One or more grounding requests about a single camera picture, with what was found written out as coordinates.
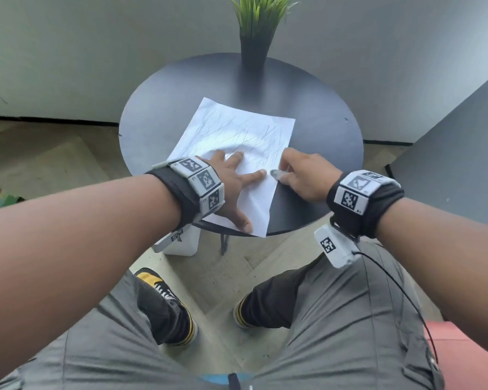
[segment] hand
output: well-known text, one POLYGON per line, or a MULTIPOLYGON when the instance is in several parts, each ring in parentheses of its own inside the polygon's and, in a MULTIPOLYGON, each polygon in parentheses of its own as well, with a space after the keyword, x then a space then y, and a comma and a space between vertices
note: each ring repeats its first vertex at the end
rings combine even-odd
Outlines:
POLYGON ((235 152, 226 161, 224 161, 224 156, 224 151, 217 150, 211 160, 202 159, 213 167, 221 182, 224 183, 224 200, 226 202, 216 213, 231 220, 240 231, 249 234, 253 231, 253 225, 244 212, 237 208, 237 200, 243 188, 251 183, 263 180, 267 172, 266 170, 258 170, 252 174, 238 175, 235 170, 244 158, 244 154, 235 152))
POLYGON ((293 148, 284 150, 278 168, 288 171, 280 177, 281 183, 291 186, 303 199, 315 202, 325 201, 342 174, 319 154, 305 154, 293 148))

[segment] tabletop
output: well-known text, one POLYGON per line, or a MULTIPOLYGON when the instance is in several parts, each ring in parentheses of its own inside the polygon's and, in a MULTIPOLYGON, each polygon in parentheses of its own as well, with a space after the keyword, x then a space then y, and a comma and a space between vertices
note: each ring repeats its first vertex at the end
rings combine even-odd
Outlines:
MULTIPOLYGON (((167 159, 204 97, 249 112, 294 118, 290 147, 319 153, 343 171, 362 167, 358 124, 331 87, 274 58, 267 58, 260 73, 249 73, 241 66, 240 53, 214 53, 163 67, 130 96, 121 116, 119 141, 132 175, 143 174, 167 159)), ((278 184, 267 235, 302 228, 327 213, 325 203, 308 203, 278 184)), ((196 225, 244 236, 204 221, 196 225)))

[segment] white wall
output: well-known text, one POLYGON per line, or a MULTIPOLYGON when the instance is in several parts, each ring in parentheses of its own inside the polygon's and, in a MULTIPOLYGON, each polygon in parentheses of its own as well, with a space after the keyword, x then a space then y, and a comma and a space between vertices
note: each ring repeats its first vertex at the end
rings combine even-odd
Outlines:
MULTIPOLYGON (((229 0, 0 0, 0 115, 117 122, 164 64, 228 51, 229 0)), ((488 79, 488 0, 300 0, 269 55, 413 142, 488 79)))

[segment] potted plant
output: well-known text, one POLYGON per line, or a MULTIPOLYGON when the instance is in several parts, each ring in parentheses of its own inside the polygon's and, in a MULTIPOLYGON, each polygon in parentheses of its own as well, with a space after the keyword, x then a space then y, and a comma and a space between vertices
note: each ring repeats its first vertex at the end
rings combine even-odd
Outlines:
POLYGON ((251 71, 260 70, 280 19, 296 4, 291 0, 232 0, 240 26, 242 64, 251 71))

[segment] plant pot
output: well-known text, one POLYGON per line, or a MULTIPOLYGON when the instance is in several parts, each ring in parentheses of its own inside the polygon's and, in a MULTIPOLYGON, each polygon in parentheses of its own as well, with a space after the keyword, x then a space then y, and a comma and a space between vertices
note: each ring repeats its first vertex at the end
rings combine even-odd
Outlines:
POLYGON ((260 71, 266 63, 271 39, 240 37, 242 65, 248 71, 260 71))

